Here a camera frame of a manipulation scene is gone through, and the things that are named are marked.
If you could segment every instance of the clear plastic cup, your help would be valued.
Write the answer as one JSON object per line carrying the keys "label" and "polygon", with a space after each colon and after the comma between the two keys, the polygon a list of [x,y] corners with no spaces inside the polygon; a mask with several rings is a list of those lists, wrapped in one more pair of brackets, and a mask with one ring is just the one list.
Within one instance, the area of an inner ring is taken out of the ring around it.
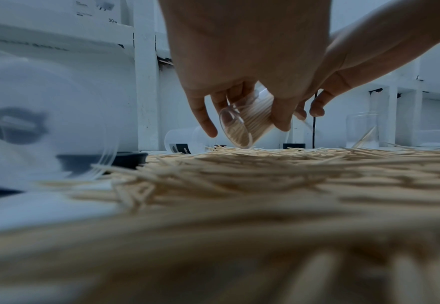
{"label": "clear plastic cup", "polygon": [[352,148],[364,138],[360,148],[378,149],[380,147],[380,133],[378,131],[378,114],[363,112],[346,117],[346,147]]}
{"label": "clear plastic cup", "polygon": [[253,146],[274,127],[271,121],[271,107],[274,97],[263,89],[220,111],[220,124],[228,139],[238,148]]}
{"label": "clear plastic cup", "polygon": [[0,189],[91,180],[117,152],[116,129],[95,88],[62,66],[0,52]]}
{"label": "clear plastic cup", "polygon": [[215,146],[215,139],[198,126],[170,130],[166,133],[164,143],[165,149],[171,153],[200,154],[211,151]]}

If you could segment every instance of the plastic lid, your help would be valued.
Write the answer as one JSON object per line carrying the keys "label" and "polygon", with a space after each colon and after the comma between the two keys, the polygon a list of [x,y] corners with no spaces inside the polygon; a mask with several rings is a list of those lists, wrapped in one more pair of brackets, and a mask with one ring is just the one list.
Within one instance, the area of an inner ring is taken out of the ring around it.
{"label": "plastic lid", "polygon": [[90,180],[101,174],[91,164],[113,162],[118,141],[94,92],[62,66],[0,57],[0,188]]}

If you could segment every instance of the hand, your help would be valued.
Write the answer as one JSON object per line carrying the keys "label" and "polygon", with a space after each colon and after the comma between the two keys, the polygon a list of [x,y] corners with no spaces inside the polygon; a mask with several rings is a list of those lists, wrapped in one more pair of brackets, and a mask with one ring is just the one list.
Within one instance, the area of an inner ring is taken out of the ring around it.
{"label": "hand", "polygon": [[403,66],[440,43],[440,0],[391,1],[334,33],[330,40],[295,110],[298,119],[306,118],[305,102],[319,89],[323,91],[310,107],[313,117],[323,116],[324,107],[336,96]]}
{"label": "hand", "polygon": [[217,130],[204,97],[220,111],[260,81],[275,100],[272,121],[293,112],[328,45],[330,0],[160,0],[172,59],[205,132]]}

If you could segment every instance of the black cable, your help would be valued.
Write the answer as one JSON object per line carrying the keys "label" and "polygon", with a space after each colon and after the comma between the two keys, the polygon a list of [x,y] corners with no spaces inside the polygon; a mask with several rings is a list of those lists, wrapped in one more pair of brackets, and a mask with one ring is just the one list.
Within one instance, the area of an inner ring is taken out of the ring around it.
{"label": "black cable", "polygon": [[[318,91],[315,93],[315,99],[318,97]],[[315,148],[315,129],[316,129],[316,117],[313,117],[313,130],[312,130],[312,144],[311,147]]]}

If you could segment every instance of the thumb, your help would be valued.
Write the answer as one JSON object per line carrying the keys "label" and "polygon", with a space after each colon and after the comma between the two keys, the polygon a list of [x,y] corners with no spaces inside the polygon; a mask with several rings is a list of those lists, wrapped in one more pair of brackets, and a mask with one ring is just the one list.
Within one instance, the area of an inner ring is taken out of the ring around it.
{"label": "thumb", "polygon": [[291,119],[293,112],[298,105],[299,98],[275,98],[271,108],[271,120],[275,127],[281,131],[287,132],[291,128]]}

